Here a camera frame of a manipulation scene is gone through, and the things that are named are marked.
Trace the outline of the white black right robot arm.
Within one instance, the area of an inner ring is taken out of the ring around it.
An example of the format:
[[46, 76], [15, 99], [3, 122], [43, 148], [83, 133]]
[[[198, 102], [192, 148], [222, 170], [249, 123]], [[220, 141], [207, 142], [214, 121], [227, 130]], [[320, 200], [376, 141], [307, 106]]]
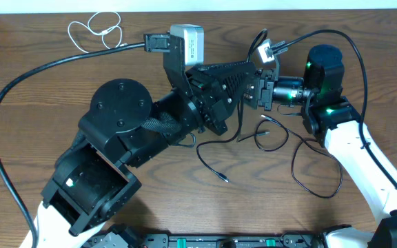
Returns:
[[397, 247], [397, 170], [371, 137], [364, 114], [342, 95], [342, 58], [338, 48], [317, 45], [302, 78], [279, 76], [278, 68], [259, 70], [249, 78], [245, 98], [266, 110], [273, 102], [299, 105], [305, 129], [347, 171], [378, 225], [374, 232], [330, 227], [310, 247]]

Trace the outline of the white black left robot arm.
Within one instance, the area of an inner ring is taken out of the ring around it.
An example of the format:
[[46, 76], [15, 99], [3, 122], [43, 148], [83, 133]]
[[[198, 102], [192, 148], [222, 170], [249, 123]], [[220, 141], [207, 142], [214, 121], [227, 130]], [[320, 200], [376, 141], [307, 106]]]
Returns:
[[115, 79], [93, 95], [73, 144], [57, 159], [42, 190], [34, 225], [39, 247], [80, 247], [140, 188], [131, 172], [195, 130], [227, 130], [253, 63], [186, 68], [163, 64], [171, 92], [153, 101], [132, 79]]

